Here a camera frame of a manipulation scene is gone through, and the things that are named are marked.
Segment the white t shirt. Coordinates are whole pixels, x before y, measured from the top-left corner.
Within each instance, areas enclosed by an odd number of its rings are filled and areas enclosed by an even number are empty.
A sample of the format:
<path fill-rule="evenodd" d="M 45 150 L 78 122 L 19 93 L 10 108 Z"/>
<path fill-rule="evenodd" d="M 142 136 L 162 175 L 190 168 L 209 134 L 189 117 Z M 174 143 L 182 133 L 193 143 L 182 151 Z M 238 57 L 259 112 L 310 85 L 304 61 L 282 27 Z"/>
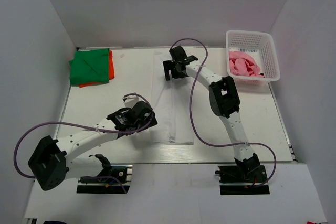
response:
<path fill-rule="evenodd" d="M 150 129 L 155 144 L 193 145 L 194 133 L 188 112 L 193 79 L 165 79 L 163 62 L 169 54 L 155 54 L 151 88 L 151 106 L 157 125 Z"/>

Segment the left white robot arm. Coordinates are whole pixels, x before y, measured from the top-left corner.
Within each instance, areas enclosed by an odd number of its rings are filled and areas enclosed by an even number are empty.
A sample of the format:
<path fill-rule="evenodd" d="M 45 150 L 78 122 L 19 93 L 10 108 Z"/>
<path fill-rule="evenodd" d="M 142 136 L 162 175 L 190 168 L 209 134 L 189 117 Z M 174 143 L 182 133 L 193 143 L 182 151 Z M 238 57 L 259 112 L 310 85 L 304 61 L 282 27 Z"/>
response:
<path fill-rule="evenodd" d="M 93 127 L 76 134 L 53 139 L 42 138 L 28 161 L 40 187 L 54 189 L 64 180 L 83 178 L 86 183 L 110 182 L 121 184 L 125 176 L 114 171 L 102 154 L 80 155 L 104 143 L 132 135 L 157 125 L 152 107 L 138 101 L 131 108 L 121 108 L 109 114 Z"/>

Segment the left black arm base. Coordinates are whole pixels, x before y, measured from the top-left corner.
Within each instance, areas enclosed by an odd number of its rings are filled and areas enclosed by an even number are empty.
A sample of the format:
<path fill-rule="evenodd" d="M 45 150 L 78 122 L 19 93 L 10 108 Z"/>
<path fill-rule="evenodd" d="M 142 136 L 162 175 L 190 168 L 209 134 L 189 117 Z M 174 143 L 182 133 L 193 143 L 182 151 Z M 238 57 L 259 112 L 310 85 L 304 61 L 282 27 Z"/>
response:
<path fill-rule="evenodd" d="M 118 164 L 104 168 L 95 178 L 81 177 L 78 180 L 78 194 L 123 195 L 130 188 L 133 165 Z"/>

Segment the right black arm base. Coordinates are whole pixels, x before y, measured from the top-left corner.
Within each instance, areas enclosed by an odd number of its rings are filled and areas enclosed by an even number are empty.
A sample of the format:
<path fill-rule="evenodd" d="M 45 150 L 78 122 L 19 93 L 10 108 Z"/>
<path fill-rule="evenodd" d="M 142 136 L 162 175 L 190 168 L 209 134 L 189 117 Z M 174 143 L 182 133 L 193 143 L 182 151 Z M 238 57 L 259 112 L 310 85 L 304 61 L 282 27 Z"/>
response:
<path fill-rule="evenodd" d="M 264 165 L 252 171 L 247 177 L 244 177 L 244 173 L 234 165 L 219 166 L 215 175 L 219 178 L 221 196 L 270 194 Z"/>

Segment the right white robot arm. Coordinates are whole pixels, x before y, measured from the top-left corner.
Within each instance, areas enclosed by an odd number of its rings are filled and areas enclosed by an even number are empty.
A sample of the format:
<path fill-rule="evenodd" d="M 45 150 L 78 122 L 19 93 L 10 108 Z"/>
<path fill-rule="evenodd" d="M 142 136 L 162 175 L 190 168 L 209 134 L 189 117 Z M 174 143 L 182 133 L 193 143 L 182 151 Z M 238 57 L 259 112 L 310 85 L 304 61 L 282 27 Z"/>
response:
<path fill-rule="evenodd" d="M 222 77 L 206 68 L 198 58 L 188 56 L 181 46 L 169 50 L 171 60 L 163 62 L 165 79 L 182 79 L 192 77 L 209 93 L 209 104 L 212 112 L 222 121 L 230 143 L 234 149 L 235 163 L 245 173 L 250 173 L 260 166 L 260 161 L 248 142 L 239 114 L 240 99 L 232 77 Z"/>

